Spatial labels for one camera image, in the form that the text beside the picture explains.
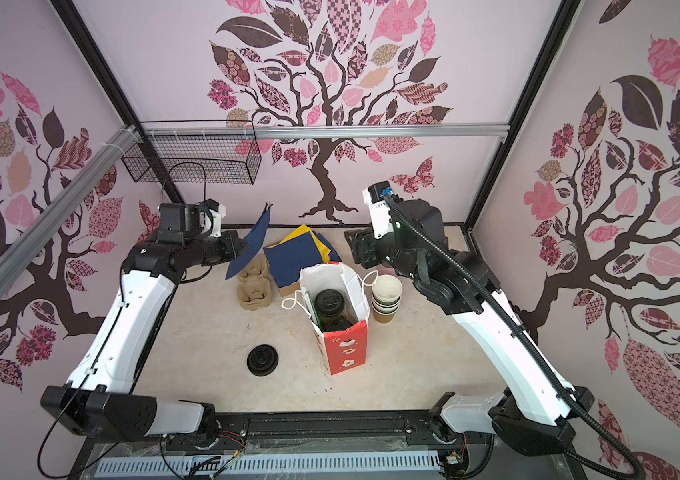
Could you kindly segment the green straw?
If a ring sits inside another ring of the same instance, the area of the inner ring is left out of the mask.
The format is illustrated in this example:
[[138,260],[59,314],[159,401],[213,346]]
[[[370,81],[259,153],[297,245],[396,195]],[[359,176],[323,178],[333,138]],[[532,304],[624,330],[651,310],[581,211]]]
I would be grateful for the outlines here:
[[318,313],[317,307],[315,306],[315,302],[312,299],[311,295],[309,292],[306,293],[306,300],[307,300],[307,306],[309,307],[309,310],[311,312],[311,319],[313,324],[316,326],[316,328],[322,332],[322,323],[320,319],[320,315]]

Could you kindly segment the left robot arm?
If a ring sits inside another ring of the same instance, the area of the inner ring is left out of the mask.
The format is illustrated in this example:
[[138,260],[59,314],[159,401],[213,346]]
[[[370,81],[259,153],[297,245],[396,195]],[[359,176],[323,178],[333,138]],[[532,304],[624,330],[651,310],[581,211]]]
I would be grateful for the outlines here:
[[49,386],[40,404],[70,433],[106,442],[190,435],[215,439],[211,404],[160,401],[134,392],[174,294],[189,268],[228,263],[245,243],[224,230],[223,205],[163,203],[160,222],[137,242],[119,269],[118,293],[96,337],[62,386]]

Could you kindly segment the black cup lid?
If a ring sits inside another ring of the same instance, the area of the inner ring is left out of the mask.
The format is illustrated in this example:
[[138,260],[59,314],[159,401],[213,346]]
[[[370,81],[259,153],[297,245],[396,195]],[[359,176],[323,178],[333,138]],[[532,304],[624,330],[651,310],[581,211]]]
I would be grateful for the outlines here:
[[343,314],[345,298],[338,290],[325,289],[316,295],[314,307],[319,317],[335,318]]
[[354,323],[351,320],[343,316],[339,316],[329,320],[326,323],[325,332],[343,332],[351,328],[353,325]]

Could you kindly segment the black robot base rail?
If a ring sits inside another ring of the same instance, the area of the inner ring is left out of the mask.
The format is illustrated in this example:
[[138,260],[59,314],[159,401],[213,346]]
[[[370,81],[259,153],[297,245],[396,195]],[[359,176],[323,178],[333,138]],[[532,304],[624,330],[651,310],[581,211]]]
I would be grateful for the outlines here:
[[[564,455],[524,457],[488,433],[455,433],[427,410],[303,413],[229,413],[217,417],[213,440],[178,435],[112,446],[88,440],[74,463],[76,479],[96,479],[112,457],[428,451],[434,472],[299,474],[271,479],[583,479],[584,469]],[[223,476],[206,479],[265,479]]]

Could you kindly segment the white red paper bag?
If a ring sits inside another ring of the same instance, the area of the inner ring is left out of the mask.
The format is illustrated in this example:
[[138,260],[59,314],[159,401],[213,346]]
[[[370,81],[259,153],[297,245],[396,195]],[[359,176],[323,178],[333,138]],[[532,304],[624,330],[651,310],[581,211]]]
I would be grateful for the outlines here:
[[[363,365],[366,361],[368,345],[368,321],[371,307],[365,289],[371,287],[378,274],[371,272],[360,276],[355,270],[341,262],[322,263],[301,271],[298,289],[281,301],[285,310],[299,309],[307,318],[317,346],[332,375]],[[354,325],[343,332],[325,332],[326,323],[333,318],[321,318],[320,332],[313,324],[307,306],[306,293],[314,300],[325,289],[335,289],[345,298],[345,309],[341,316],[351,320]]]

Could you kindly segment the single navy napkin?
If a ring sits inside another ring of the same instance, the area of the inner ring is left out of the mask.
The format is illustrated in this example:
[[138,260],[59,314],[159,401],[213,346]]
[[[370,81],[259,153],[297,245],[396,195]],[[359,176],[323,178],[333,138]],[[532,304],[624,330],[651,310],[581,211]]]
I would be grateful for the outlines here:
[[257,222],[243,238],[244,249],[229,263],[226,271],[226,280],[239,275],[262,249],[270,225],[271,208],[272,203],[265,204]]

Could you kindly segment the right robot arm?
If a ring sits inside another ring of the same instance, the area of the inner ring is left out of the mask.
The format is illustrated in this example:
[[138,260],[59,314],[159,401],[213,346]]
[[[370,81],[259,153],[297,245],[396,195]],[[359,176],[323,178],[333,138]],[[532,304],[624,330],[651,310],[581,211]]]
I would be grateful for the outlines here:
[[[422,200],[402,200],[390,190],[364,193],[371,224],[346,233],[356,264],[385,266],[437,305],[482,348],[506,383],[482,413],[479,430],[527,456],[561,454],[613,479],[643,479],[638,457],[590,413],[593,396],[566,381],[514,317],[489,267],[473,252],[449,248],[440,211]],[[570,421],[581,419],[628,463],[620,472],[578,454]]]

